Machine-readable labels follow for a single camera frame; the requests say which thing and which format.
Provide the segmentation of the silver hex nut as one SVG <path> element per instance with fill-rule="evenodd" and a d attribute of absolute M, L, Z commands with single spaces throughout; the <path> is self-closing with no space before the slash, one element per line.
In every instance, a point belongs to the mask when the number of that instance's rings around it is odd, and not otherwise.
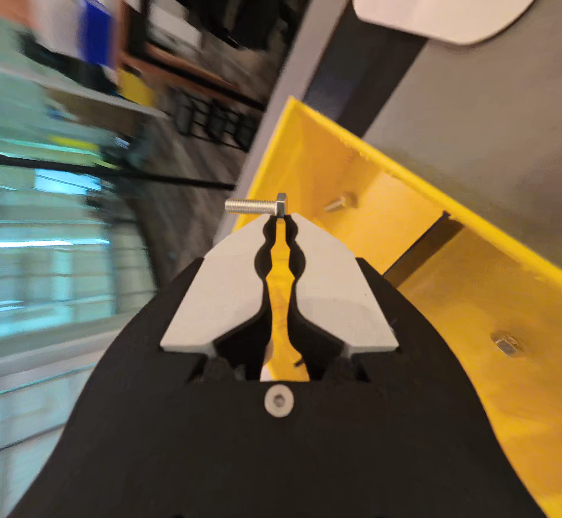
<path fill-rule="evenodd" d="M 493 332 L 490 334 L 493 344 L 505 355 L 516 358 L 524 356 L 523 343 L 507 332 Z"/>

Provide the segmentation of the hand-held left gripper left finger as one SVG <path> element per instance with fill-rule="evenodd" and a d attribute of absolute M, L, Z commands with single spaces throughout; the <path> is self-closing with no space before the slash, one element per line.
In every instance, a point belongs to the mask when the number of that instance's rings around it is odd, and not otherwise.
<path fill-rule="evenodd" d="M 200 262 L 168 325 L 160 347 L 202 354 L 243 367 L 259 380 L 271 340 L 268 283 L 272 268 L 273 216 L 261 215 L 232 233 Z"/>

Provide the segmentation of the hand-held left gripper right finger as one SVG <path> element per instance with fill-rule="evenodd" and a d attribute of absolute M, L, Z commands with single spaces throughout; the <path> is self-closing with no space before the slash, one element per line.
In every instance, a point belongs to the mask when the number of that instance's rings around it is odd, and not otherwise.
<path fill-rule="evenodd" d="M 289 270 L 287 312 L 291 346 L 311 381 L 336 359 L 393 352 L 399 342 L 354 253 L 302 215 L 285 216 Z"/>

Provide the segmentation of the yellow plastic bin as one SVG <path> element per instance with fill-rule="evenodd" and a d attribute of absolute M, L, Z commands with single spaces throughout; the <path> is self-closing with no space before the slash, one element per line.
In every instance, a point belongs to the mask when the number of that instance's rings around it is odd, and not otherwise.
<path fill-rule="evenodd" d="M 561 517 L 561 269 L 292 97 L 247 197 L 278 192 L 436 328 L 531 495 Z M 325 213 L 344 192 L 357 207 Z M 519 339 L 524 356 L 503 354 L 493 332 Z"/>

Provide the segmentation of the silver hex bolt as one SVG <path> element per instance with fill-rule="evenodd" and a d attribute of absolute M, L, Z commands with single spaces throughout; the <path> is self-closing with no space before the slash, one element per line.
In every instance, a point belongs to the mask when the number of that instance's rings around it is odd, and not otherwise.
<path fill-rule="evenodd" d="M 231 214 L 268 215 L 283 218 L 287 210 L 287 195 L 279 193 L 274 200 L 229 198 L 225 201 L 224 209 Z"/>
<path fill-rule="evenodd" d="M 344 192 L 341 195 L 330 201 L 323 207 L 325 213 L 334 213 L 341 210 L 357 207 L 357 196 L 355 193 Z"/>

